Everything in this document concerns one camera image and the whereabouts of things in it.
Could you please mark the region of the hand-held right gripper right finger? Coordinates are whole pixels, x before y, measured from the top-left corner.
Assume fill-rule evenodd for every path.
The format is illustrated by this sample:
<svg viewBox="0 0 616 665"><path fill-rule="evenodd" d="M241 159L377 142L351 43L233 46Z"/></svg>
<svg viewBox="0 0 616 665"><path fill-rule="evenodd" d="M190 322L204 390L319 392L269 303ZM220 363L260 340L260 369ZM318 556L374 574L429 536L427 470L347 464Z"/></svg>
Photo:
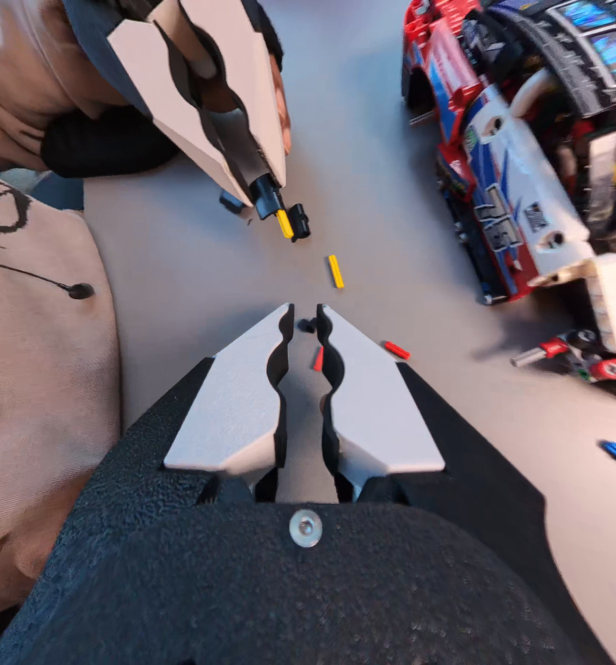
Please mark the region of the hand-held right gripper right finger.
<svg viewBox="0 0 616 665"><path fill-rule="evenodd" d="M332 307L318 304L324 396L322 454L340 502L368 480L441 473L446 462L401 374L406 365Z"/></svg>

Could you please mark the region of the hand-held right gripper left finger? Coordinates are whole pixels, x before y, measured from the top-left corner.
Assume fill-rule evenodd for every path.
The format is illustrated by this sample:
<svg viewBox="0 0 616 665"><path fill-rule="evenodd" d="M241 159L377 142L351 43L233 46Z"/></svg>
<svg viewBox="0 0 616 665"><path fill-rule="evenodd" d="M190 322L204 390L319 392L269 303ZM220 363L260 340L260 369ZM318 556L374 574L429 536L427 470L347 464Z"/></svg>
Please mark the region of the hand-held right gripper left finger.
<svg viewBox="0 0 616 665"><path fill-rule="evenodd" d="M164 458L169 470L242 480L257 502L274 502L287 454L294 305L284 303L213 356Z"/></svg>

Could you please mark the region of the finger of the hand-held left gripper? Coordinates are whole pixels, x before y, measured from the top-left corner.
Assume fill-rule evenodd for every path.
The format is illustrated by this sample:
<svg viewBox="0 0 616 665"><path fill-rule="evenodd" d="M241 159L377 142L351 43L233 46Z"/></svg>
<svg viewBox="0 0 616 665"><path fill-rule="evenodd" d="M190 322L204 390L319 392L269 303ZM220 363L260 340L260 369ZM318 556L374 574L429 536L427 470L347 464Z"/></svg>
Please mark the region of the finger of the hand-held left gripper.
<svg viewBox="0 0 616 665"><path fill-rule="evenodd" d="M202 113L190 94L183 55L154 23L124 19L108 36L154 125L213 181L244 206L252 201L246 184L232 172L214 129L204 130Z"/></svg>
<svg viewBox="0 0 616 665"><path fill-rule="evenodd" d="M211 100L229 167L246 188L262 174L286 185L286 162L270 55L235 1L179 1L182 20L203 51L193 65Z"/></svg>

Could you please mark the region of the lego race car model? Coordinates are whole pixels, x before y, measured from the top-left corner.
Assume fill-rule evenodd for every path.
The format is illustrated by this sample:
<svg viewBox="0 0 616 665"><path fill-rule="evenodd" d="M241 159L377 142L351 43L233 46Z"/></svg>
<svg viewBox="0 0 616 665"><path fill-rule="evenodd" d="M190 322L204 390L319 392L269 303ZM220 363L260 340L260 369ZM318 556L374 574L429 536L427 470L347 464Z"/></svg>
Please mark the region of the lego race car model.
<svg viewBox="0 0 616 665"><path fill-rule="evenodd" d="M412 1L401 93L488 305L556 287L573 321L517 355L616 397L616 1Z"/></svg>

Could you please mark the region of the person's left hand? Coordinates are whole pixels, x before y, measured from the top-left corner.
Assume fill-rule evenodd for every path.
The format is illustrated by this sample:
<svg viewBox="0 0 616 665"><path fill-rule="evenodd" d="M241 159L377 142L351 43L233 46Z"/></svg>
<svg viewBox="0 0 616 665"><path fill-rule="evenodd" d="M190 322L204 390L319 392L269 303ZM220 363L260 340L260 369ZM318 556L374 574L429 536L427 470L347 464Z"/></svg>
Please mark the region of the person's left hand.
<svg viewBox="0 0 616 665"><path fill-rule="evenodd" d="M291 120L287 109L287 100L285 96L285 87L279 69L278 61L273 54L270 54L270 65L273 77L273 86L276 97L276 104L278 109L279 123L283 138L283 147L285 155L289 155L292 148L291 138Z"/></svg>

